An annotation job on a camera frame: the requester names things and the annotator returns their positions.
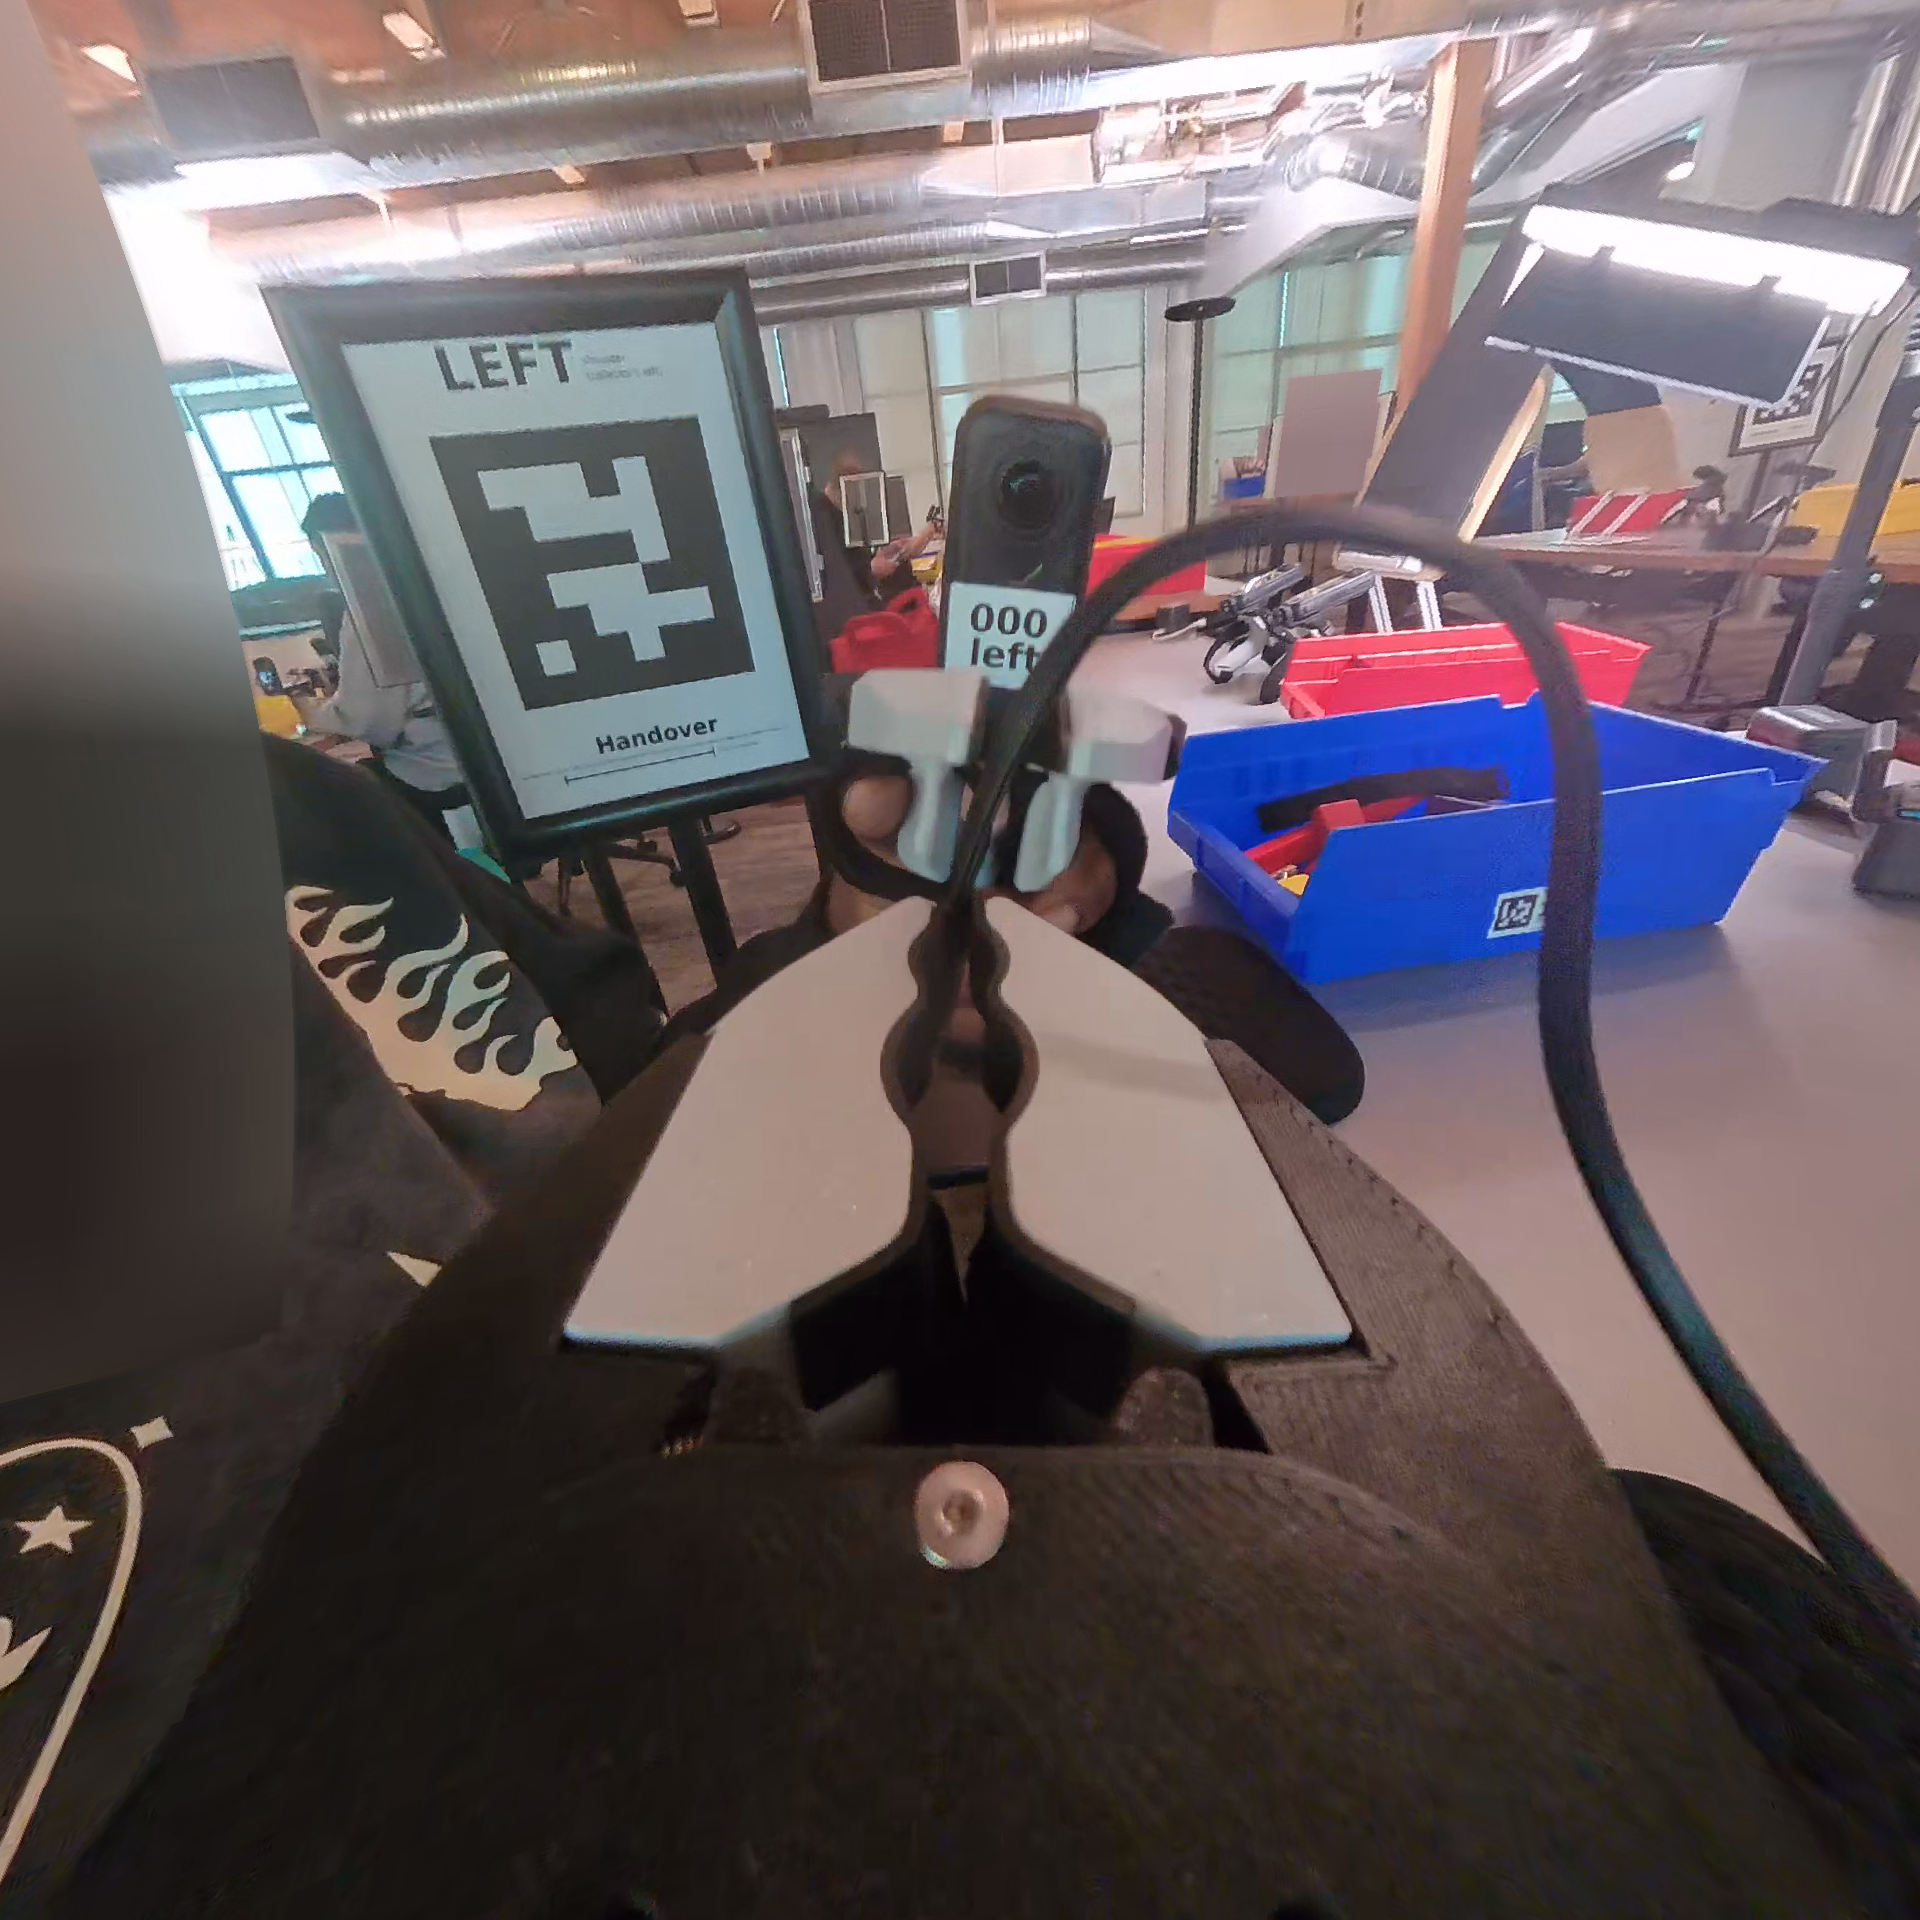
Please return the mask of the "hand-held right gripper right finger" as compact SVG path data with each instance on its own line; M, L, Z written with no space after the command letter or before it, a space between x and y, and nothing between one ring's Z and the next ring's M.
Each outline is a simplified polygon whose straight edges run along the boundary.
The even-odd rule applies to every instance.
M1154 987L992 898L1022 1071L992 1164L1022 1257L1170 1348L1344 1348L1355 1321L1203 1031Z

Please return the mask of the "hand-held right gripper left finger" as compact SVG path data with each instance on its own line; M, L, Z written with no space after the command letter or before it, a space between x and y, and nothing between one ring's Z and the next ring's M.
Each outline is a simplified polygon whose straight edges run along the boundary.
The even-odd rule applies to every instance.
M564 1321L572 1345L919 1345L939 1284L899 1111L931 898L830 937L714 1021Z

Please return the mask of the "blue plastic bin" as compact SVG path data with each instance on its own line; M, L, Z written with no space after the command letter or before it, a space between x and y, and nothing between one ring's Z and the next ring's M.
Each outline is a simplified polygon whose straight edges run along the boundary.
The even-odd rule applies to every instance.
M1740 734L1591 707L1601 839L1597 933L1722 922L1816 764ZM1424 797L1337 833L1294 898L1248 848L1337 797ZM1170 839L1294 976L1461 966L1541 946L1553 827L1546 704L1501 699L1351 712L1189 739Z

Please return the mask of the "person's left forearm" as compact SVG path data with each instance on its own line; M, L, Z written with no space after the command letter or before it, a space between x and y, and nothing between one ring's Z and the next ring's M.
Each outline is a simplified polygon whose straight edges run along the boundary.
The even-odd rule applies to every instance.
M303 981L389 1090L504 1178L578 1138L658 1054L641 950L475 864L359 764L260 739Z

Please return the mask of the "person's left hand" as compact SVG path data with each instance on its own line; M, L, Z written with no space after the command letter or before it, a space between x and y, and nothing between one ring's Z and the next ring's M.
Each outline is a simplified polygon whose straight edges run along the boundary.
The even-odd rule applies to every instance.
M899 864L896 835L916 797L907 773L877 771L838 789L843 829L881 861ZM1083 800L1070 864L1037 893L1010 890L1022 908L1083 945L1135 964L1167 929L1166 908L1141 893L1147 833L1135 805L1101 783Z

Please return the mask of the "grey metal device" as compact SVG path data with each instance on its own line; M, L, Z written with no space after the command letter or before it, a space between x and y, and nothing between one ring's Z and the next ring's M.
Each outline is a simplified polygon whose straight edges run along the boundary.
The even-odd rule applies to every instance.
M1392 630L1388 585L1413 587L1421 627L1442 627L1440 578L1421 571L1340 571L1308 582L1304 563L1270 570L1242 582L1203 621L1208 652L1203 671L1212 686L1230 686L1248 674L1262 675L1262 703L1276 703L1288 668L1307 638L1333 636L1333 614L1365 601L1376 634Z

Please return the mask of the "red plastic block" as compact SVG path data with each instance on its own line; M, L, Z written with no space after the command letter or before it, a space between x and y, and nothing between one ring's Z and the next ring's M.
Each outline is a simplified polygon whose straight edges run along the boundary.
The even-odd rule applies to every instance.
M1384 797L1369 803L1337 797L1314 808L1304 825L1288 827L1248 848L1244 856L1266 878L1279 874L1286 868L1314 869L1337 833L1388 825L1421 811L1424 805L1424 797Z

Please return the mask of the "black floor lamp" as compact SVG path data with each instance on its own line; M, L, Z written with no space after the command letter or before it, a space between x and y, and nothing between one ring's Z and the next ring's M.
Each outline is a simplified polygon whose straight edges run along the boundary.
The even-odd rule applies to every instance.
M1183 328L1189 341L1189 402L1186 402L1186 527L1198 527L1201 519L1201 482L1206 456L1206 426L1208 426L1208 343L1212 341L1212 324L1232 313L1236 305L1234 295L1201 295L1167 304L1166 321Z

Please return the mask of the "framed marker sign on stand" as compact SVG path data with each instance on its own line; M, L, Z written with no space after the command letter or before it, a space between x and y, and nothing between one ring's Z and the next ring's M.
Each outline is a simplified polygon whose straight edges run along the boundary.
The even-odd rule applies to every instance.
M278 285L266 309L504 868L703 825L832 756L824 648L743 268Z

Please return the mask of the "black reflector board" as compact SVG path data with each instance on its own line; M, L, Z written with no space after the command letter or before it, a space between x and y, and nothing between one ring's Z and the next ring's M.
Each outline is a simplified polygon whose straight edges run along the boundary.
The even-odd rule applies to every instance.
M1490 341L1526 259L1524 227L1512 223L1400 412L1359 492L1359 510L1431 521L1457 539L1482 533L1553 384L1541 352Z

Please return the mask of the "wooden workbench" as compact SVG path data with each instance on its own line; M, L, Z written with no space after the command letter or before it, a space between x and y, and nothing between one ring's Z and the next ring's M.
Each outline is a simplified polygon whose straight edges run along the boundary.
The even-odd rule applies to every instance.
M1681 530L1659 537L1493 537L1563 621L1646 644L1629 703L1694 724L1732 726L1787 688L1833 537L1775 547L1708 547ZM1880 535L1867 587L1843 617L1820 699L1915 732L1917 533Z

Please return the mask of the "black printed shirt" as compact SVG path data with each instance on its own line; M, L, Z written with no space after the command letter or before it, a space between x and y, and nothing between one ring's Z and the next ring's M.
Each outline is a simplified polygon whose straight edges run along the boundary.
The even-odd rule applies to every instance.
M488 1216L469 1167L338 1021L300 1046L295 1093L278 1324L5 1410L8 1917L52 1916L239 1611L320 1430Z

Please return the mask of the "grey battery charger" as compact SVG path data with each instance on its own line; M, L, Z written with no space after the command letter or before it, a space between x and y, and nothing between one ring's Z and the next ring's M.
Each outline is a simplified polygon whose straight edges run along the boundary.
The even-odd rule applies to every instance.
M1816 764L1800 803L1821 797L1837 803L1855 821L1885 820L1892 769L1899 753L1899 722L1863 722L1827 704L1762 707L1746 726L1746 739L1763 747L1807 756Z
M1851 808L1865 833L1851 886L1859 897L1917 901L1917 783L1859 797Z

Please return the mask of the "studio light panel on stand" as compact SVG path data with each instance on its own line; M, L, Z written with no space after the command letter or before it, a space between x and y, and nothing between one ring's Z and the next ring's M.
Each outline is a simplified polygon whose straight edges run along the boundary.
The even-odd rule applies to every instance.
M1699 486L1658 424L1662 400L1787 409L1827 336L1888 321L1915 292L1915 212L1553 187L1517 219L1490 281L1470 332L1578 397L1585 489L1659 497Z

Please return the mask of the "wooden support post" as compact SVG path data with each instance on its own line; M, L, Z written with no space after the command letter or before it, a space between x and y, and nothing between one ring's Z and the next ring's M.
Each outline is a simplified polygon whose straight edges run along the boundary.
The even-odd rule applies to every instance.
M1400 384L1388 433L1400 432L1453 329L1468 204L1477 194L1474 170L1482 147L1482 117L1498 61L1498 38L1462 38L1440 55L1431 73L1427 170L1413 227Z

